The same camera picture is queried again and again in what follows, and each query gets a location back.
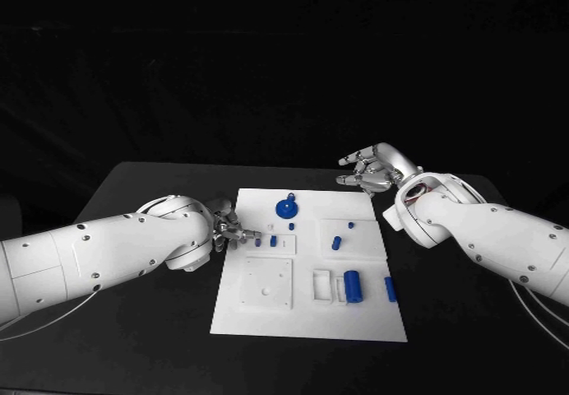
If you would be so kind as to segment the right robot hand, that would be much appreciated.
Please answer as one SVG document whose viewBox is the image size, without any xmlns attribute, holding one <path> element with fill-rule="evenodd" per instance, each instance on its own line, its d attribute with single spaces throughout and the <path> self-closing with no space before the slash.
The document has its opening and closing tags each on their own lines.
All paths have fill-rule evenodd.
<svg viewBox="0 0 569 395">
<path fill-rule="evenodd" d="M 400 188 L 423 173 L 423 168 L 414 165 L 403 153 L 384 142 L 344 156 L 338 164 L 354 164 L 354 169 L 351 174 L 335 178 L 337 184 L 358 187 L 370 196 L 393 187 Z"/>
</svg>

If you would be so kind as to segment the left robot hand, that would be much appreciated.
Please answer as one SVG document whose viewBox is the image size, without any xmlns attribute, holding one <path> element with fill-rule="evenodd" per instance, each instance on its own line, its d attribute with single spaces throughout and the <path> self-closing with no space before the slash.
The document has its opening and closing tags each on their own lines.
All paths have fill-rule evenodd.
<svg viewBox="0 0 569 395">
<path fill-rule="evenodd" d="M 230 201 L 220 197 L 210 200 L 204 206 L 213 219 L 211 242 L 214 251 L 218 253 L 224 248 L 236 250 L 249 240 L 254 246 L 259 246 L 262 233 L 243 228 Z"/>
</svg>

